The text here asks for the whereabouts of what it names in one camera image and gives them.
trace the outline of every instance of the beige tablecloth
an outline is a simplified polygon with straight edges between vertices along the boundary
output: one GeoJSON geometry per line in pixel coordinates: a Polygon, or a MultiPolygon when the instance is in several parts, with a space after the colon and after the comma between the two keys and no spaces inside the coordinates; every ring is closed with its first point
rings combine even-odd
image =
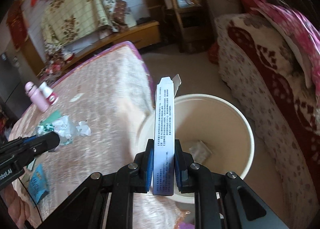
{"type": "MultiPolygon", "coordinates": [[[[76,137],[73,144],[57,152],[44,153],[41,162],[50,193],[39,204],[43,218],[64,200],[66,190],[74,190],[91,173],[116,172],[132,162],[129,145],[152,110],[148,71],[130,42],[113,46],[90,59],[54,85],[58,102],[41,114],[35,105],[15,124],[10,140],[31,136],[38,123],[55,110],[75,122],[88,122],[92,135],[76,137]],[[70,102],[83,94],[77,101],[70,102]]],[[[23,200],[28,197],[21,185],[14,187],[23,200]]],[[[175,203],[152,194],[135,194],[133,228],[174,228],[181,212],[175,203]]],[[[31,223],[39,223],[32,210],[31,223]]]]}

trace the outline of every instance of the drawer handle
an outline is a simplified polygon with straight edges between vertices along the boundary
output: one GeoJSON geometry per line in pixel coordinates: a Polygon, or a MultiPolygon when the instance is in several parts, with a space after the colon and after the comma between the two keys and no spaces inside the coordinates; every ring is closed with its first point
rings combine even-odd
{"type": "Polygon", "coordinates": [[[140,41],[142,41],[142,38],[136,40],[136,41],[131,41],[133,44],[139,43],[140,41]]]}

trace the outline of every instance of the white bottle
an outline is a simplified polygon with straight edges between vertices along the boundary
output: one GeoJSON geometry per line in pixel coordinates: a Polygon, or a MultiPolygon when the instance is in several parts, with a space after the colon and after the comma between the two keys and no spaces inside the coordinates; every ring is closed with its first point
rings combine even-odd
{"type": "Polygon", "coordinates": [[[46,82],[43,82],[39,86],[40,91],[43,93],[44,97],[47,99],[50,105],[55,104],[58,101],[58,96],[54,91],[47,85],[46,82]]]}

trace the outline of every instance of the yellow floral fabric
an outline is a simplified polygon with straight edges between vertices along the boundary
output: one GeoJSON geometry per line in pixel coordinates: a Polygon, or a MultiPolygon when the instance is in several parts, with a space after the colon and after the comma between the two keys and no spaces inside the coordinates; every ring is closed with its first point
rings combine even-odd
{"type": "Polygon", "coordinates": [[[109,27],[119,29],[103,0],[54,0],[41,22],[46,44],[65,45],[90,33],[109,27]]]}

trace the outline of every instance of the person's hand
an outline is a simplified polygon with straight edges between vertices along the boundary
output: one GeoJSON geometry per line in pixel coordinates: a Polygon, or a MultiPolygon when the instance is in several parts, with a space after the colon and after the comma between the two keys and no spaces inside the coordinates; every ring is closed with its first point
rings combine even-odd
{"type": "Polygon", "coordinates": [[[22,201],[12,184],[1,190],[0,196],[8,207],[8,213],[18,228],[22,228],[24,222],[30,217],[29,205],[22,201]]]}

